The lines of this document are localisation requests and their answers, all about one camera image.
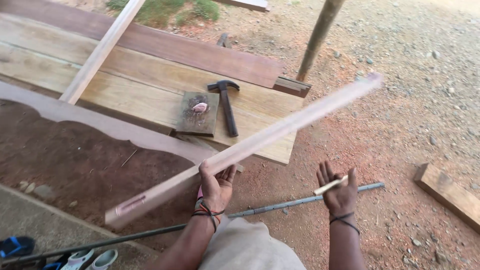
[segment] claw hammer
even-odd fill
[[[223,111],[225,112],[225,119],[227,120],[228,134],[230,137],[237,137],[239,133],[237,131],[237,126],[235,125],[235,119],[233,118],[232,106],[228,99],[228,86],[240,91],[240,86],[229,80],[221,80],[214,84],[208,84],[207,89],[208,91],[220,89],[220,99],[222,100]]]

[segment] small wooden block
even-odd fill
[[[185,92],[181,102],[177,133],[213,137],[219,101],[220,94],[217,93]],[[207,110],[203,113],[194,112],[192,108],[202,102],[208,105]]]
[[[474,231],[480,233],[480,200],[474,195],[428,163],[420,166],[413,181]]]

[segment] dirt ground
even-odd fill
[[[60,2],[105,11],[101,0]],[[279,59],[287,65],[285,76],[294,78],[323,1],[269,2],[270,13],[221,5],[215,23],[165,30],[212,43],[228,32],[234,49]],[[313,88],[305,104],[361,72],[383,73],[385,87],[299,131],[288,166],[243,161],[227,212],[310,196],[318,161],[330,159],[338,172],[357,167],[359,184],[386,184],[359,194],[357,219],[369,269],[479,269],[479,235],[412,182],[416,167],[430,162],[480,198],[479,44],[480,3],[474,0],[347,1],[309,78]],[[81,124],[49,122],[10,102],[0,101],[0,115],[0,183],[48,184],[56,193],[50,204],[99,226],[106,209],[190,166],[140,149],[121,167],[136,149],[129,142]],[[195,189],[116,233],[184,223]],[[78,205],[69,207],[73,201]],[[265,222],[307,269],[327,269],[322,202],[247,220]],[[177,236],[140,243],[162,250]]]

